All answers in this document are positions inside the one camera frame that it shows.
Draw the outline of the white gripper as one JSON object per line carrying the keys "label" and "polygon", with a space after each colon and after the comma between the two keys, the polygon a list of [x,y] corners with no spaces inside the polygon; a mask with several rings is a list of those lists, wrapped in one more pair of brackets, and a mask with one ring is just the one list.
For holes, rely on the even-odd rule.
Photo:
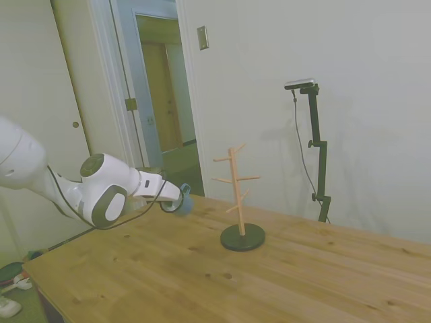
{"label": "white gripper", "polygon": [[133,196],[142,196],[160,204],[163,211],[176,211],[185,200],[184,189],[163,179],[159,174],[139,171],[140,182]]}

